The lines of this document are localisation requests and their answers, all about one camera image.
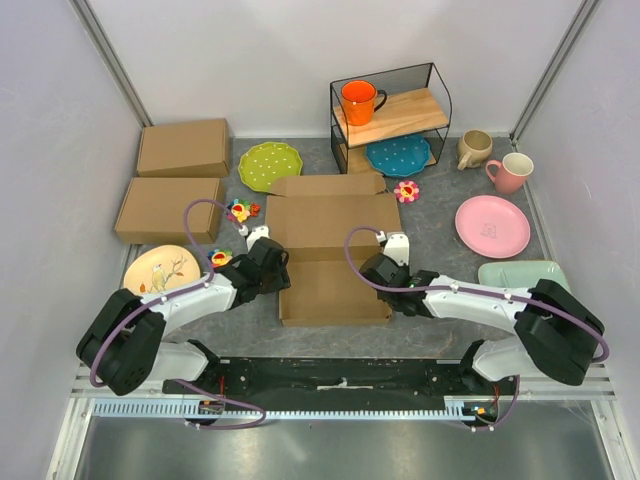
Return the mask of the large cardboard box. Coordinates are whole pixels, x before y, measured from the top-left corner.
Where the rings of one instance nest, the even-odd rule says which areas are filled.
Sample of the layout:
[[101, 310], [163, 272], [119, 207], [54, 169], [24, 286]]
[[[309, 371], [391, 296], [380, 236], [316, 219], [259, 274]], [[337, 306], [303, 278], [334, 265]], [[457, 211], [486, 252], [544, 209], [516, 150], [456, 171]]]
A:
[[391, 308], [349, 266], [344, 242], [356, 227], [402, 230], [398, 202], [378, 173], [277, 179], [266, 202], [270, 237], [289, 253], [291, 286], [279, 293], [285, 327], [386, 324]]

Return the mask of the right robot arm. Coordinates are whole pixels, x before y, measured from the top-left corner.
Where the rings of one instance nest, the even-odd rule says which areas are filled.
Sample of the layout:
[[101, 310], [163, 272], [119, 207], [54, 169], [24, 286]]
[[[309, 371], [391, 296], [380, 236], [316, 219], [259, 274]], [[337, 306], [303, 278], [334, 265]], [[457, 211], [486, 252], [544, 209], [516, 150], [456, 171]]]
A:
[[469, 384], [540, 372], [579, 386], [606, 351], [602, 322], [553, 280], [530, 288], [486, 287], [427, 270], [410, 272], [382, 253], [358, 274], [379, 300], [406, 316], [456, 318], [507, 332], [503, 340], [479, 340], [468, 348], [461, 367]]

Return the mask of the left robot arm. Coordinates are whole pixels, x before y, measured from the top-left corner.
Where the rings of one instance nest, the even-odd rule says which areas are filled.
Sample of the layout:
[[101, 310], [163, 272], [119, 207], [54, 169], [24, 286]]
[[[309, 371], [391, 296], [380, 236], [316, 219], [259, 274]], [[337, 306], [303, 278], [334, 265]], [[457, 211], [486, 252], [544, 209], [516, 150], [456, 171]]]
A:
[[181, 288], [136, 295], [126, 288], [108, 298], [76, 347], [94, 386], [124, 396], [147, 380], [195, 380], [215, 355], [201, 343], [164, 337], [208, 314], [230, 311], [290, 287], [288, 252], [261, 237], [246, 254]]

